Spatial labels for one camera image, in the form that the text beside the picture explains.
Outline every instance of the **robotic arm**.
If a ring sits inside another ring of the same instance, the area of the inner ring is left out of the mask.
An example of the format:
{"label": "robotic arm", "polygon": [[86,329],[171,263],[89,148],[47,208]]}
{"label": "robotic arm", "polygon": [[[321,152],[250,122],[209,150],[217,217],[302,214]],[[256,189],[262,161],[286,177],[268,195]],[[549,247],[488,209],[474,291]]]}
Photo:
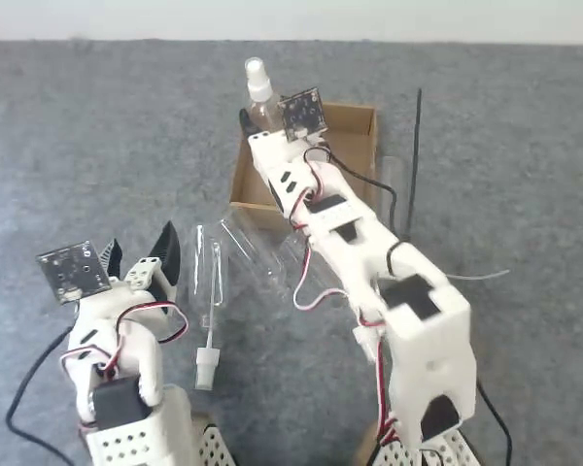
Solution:
{"label": "robotic arm", "polygon": [[[180,248],[172,223],[124,280],[121,256],[114,241],[101,261],[89,242],[38,257],[59,301],[79,305],[61,364],[76,388],[93,464],[200,465],[188,397],[162,376],[160,344],[188,329],[174,304]],[[160,339],[173,310],[184,325]]]}
{"label": "robotic arm", "polygon": [[359,199],[328,163],[332,154],[320,132],[304,130],[290,141],[289,128],[288,134],[252,131],[254,165],[283,217],[340,279],[359,322],[355,337],[370,361],[386,339],[394,429],[407,449],[422,449],[473,416],[470,306]]}

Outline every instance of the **open cardboard box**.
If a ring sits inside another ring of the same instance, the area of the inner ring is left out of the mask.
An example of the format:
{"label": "open cardboard box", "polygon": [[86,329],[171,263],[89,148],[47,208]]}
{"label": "open cardboard box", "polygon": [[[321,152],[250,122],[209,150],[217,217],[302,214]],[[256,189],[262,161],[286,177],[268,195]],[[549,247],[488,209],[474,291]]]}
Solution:
{"label": "open cardboard box", "polygon": [[[368,178],[376,178],[378,127],[376,109],[359,105],[324,103],[328,131],[324,134],[332,152],[350,169]],[[376,209],[375,187],[343,172],[357,196]],[[240,153],[231,185],[230,205],[246,212],[260,228],[290,228],[276,207],[272,194],[253,167],[251,148],[242,138]]]}

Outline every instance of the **clear plastic tube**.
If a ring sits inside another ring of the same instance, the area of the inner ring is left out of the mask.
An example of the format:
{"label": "clear plastic tube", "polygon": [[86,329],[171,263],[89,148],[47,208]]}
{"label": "clear plastic tube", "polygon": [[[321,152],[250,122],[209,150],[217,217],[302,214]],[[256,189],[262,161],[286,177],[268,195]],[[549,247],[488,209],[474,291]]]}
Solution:
{"label": "clear plastic tube", "polygon": [[199,313],[203,328],[213,328],[214,312],[223,308],[227,298],[227,256],[217,230],[196,225],[190,235],[190,303]]}
{"label": "clear plastic tube", "polygon": [[280,305],[290,298],[284,262],[245,213],[230,209],[217,223],[217,229],[229,260],[239,266],[240,280],[248,274],[256,290],[271,298],[272,304]]}

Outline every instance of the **black cable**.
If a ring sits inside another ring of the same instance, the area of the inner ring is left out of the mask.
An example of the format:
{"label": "black cable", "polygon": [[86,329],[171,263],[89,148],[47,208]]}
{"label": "black cable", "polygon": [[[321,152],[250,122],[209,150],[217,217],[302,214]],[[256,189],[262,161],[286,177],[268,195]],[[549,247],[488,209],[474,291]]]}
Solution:
{"label": "black cable", "polygon": [[65,337],[67,335],[69,335],[69,332],[71,332],[72,328],[74,328],[73,325],[70,325],[67,328],[65,328],[65,330],[50,343],[50,345],[41,353],[41,355],[37,358],[37,360],[32,364],[32,367],[28,370],[28,372],[24,376],[23,380],[19,384],[19,387],[17,388],[16,396],[13,398],[13,402],[11,403],[11,406],[9,407],[9,410],[7,411],[7,415],[5,417],[5,422],[7,423],[7,427],[9,428],[9,430],[11,432],[20,436],[22,439],[27,440],[28,442],[32,442],[33,444],[36,444],[39,447],[46,449],[50,453],[52,453],[52,454],[56,455],[58,458],[60,458],[68,466],[75,466],[75,463],[65,453],[63,453],[62,451],[60,451],[56,447],[53,447],[52,445],[50,445],[46,441],[41,440],[40,438],[35,437],[34,435],[29,434],[28,432],[25,432],[25,431],[19,429],[18,427],[16,427],[13,424],[13,416],[16,413],[17,407],[19,406],[19,402],[21,401],[21,397],[23,396],[24,391],[26,391],[28,384],[30,383],[30,381],[34,377],[37,370],[39,370],[39,368],[44,363],[44,361],[48,358],[48,356],[62,343],[62,341],[65,339]]}
{"label": "black cable", "polygon": [[397,232],[395,230],[395,206],[397,205],[397,193],[395,192],[395,190],[392,187],[390,187],[388,184],[380,183],[376,180],[372,180],[368,177],[364,177],[363,175],[352,170],[351,168],[348,168],[345,163],[343,163],[341,160],[339,160],[334,155],[334,153],[332,153],[329,149],[327,149],[323,146],[314,146],[312,148],[309,148],[307,151],[309,151],[309,150],[323,150],[324,152],[326,152],[326,154],[328,156],[328,161],[332,160],[344,172],[349,173],[354,178],[359,179],[362,182],[372,184],[372,185],[377,186],[381,189],[384,189],[385,191],[388,191],[391,194],[391,198],[392,198],[391,205],[389,207],[389,228],[391,229],[391,231],[393,232],[394,235],[398,236]]}
{"label": "black cable", "polygon": [[408,217],[402,238],[410,241],[410,229],[412,227],[412,215],[415,209],[415,194],[417,193],[417,172],[419,170],[419,132],[421,131],[421,99],[422,90],[417,90],[417,116],[415,117],[415,135],[412,148],[412,175],[410,180],[410,197],[408,199]]}
{"label": "black cable", "polygon": [[479,391],[479,394],[482,395],[482,398],[484,399],[486,406],[488,406],[488,409],[493,414],[499,427],[505,434],[505,440],[507,441],[507,449],[505,451],[505,466],[510,466],[512,464],[512,436],[509,433],[509,428],[501,418],[500,414],[495,408],[495,405],[493,405],[493,403],[490,401],[490,398],[488,397],[488,394],[484,389],[484,385],[482,385],[482,381],[480,381],[479,379],[477,379],[477,390]]}

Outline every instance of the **spray bottle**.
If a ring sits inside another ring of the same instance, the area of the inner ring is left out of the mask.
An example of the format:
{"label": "spray bottle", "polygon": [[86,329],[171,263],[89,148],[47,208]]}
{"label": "spray bottle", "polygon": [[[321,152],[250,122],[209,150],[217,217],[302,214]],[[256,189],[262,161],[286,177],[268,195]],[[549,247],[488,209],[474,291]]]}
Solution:
{"label": "spray bottle", "polygon": [[261,58],[246,60],[246,78],[248,80],[251,102],[247,107],[249,118],[262,131],[271,133],[283,129],[283,118],[278,107],[281,96],[272,90],[270,78],[265,72]]}

